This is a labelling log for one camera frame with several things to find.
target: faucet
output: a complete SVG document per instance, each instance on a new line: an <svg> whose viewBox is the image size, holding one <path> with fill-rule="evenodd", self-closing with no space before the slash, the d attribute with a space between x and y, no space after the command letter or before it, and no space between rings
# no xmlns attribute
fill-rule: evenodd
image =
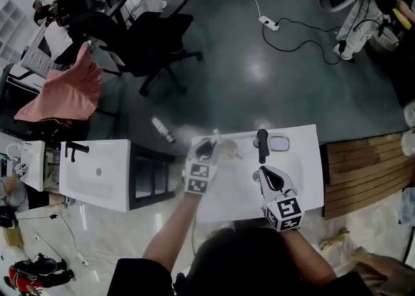
<svg viewBox="0 0 415 296"><path fill-rule="evenodd" d="M268 149L268 132L265 129L260 129L257 132L257 137L254 140L254 146L258 149L259 163L265 164L267 157L270 155Z"/></svg>
<svg viewBox="0 0 415 296"><path fill-rule="evenodd" d="M67 158L67 149L71 148L72 149L72 155L71 155L71 161L74 163L75 162L75 151L82 151L85 152L86 154L89 152L89 146L84 146L81 144L77 144L74 142L70 142L67 141L66 145L65 145L65 158Z"/></svg>

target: white sink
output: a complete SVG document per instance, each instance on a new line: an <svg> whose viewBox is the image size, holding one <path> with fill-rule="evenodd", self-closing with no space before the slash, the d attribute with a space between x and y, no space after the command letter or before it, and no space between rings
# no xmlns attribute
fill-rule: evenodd
<svg viewBox="0 0 415 296"><path fill-rule="evenodd" d="M251 131L222 135L222 139L233 141L239 157L229 160L232 154L219 155L222 159L218 161L216 179L199 205L198 222L225 222L263 217L260 209L264 200L261 187L253 179L254 172L261 166L258 161L258 149L253 146L256 133ZM303 210L323 206L323 175L316 127L311 125L268 130L268 134L268 138L288 137L290 147L287 152L270 151L265 166L277 168L290 176ZM205 137L192 139L192 144L198 143L202 138Z"/></svg>
<svg viewBox="0 0 415 296"><path fill-rule="evenodd" d="M96 206L128 211L130 174L130 141L78 141L89 146L89 152L75 152L62 142L60 152L59 192Z"/></svg>

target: tile floor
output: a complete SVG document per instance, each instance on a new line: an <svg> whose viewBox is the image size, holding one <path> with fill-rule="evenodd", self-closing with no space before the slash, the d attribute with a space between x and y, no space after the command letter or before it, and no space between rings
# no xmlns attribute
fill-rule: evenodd
<svg viewBox="0 0 415 296"><path fill-rule="evenodd" d="M21 222L26 254L32 258L42 252L58 259L56 253L43 240L35 239L34 234L37 232L65 258L75 272L76 281L47 290L49 295L106 295L117 259L140 257L181 198L182 194L179 194L169 201L129 213L109 211L81 202L75 203L68 209L60 209L73 231L78 250L87 258L88 267L82 265L71 234L60 218ZM400 201L400 193L397 193L370 207L329 221L321 218L320 210L309 211L300 231L311 244L318 247L322 239L336 234L341 227L346 226L356 244L364 246L371 252L402 259L410 228L397 223ZM54 208L41 208L24 212L19 216L47 216L55 211ZM220 226L221 223L197 224L196 249L212 231ZM0 244L0 250L5 259L0 265L2 275L6 274L8 265L25 258L23 253L15 253L4 244ZM339 264L337 252L325 253L325 256L334 266ZM174 267L173 276L186 269L192 259L191 232L189 232ZM3 281L0 281L0 288L6 292L6 295L15 295L12 290L6 289Z"/></svg>
<svg viewBox="0 0 415 296"><path fill-rule="evenodd" d="M318 0L258 0L261 12L278 19L288 16L307 20L311 25L340 25L346 12L326 14ZM102 115L95 115L90 139L128 138L149 148L184 154L195 135L252 131L261 126L280 128L302 124L317 124L320 141L336 141L399 131L405 128L401 107L380 68L362 51L356 64L340 62L328 66L321 61L320 51L306 47L297 54L280 54L263 42L261 25L252 0L196 0L185 12L194 15L195 22L185 37L189 49L201 49L205 61L187 60L174 66L181 81L188 87L186 97L171 91L169 79L159 77L146 99L138 95L143 81L124 75L121 79L107 76L101 95L101 107L118 109L117 124ZM334 36L323 36L301 27L281 28L274 43L295 46L310 37L325 46L327 58L333 59ZM103 53L94 56L110 68ZM178 139L169 146L150 124L153 115L172 130ZM37 241L38 232L56 249L74 270L77 280L47 291L49 295L105 295L116 260L121 256L141 256L150 239L157 233L177 203L174 199L123 214L76 203L61 210L73 230L79 251L87 258L84 267L67 227L60 219L27 220L21 222L26 253L33 257L42 252L57 255ZM313 244L335 234L340 227L350 228L353 240L369 251L401 258L409 228L397 224L400 195L396 194L345 217L325 222L319 210L307 213L302 233ZM36 209L21 216L51 214L56 209ZM195 245L219 225L197 225ZM0 274L24 258L23 253L0 245L5 259ZM174 268L174 274L192 261L191 237ZM0 288L6 295L2 280Z"/></svg>

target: sink drain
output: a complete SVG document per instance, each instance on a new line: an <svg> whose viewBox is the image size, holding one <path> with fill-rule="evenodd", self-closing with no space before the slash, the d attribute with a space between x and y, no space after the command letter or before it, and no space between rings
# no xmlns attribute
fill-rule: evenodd
<svg viewBox="0 0 415 296"><path fill-rule="evenodd" d="M253 174L252 174L252 179L254 179L255 182L259 182L259 171L256 170Z"/></svg>

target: pink cloth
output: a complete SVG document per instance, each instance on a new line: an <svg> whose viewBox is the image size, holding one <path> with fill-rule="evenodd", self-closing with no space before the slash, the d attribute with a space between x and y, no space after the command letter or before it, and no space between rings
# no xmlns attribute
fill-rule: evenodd
<svg viewBox="0 0 415 296"><path fill-rule="evenodd" d="M40 94L14 116L16 120L87 120L98 104L102 68L98 68L84 43L77 62L67 71L49 71Z"/></svg>

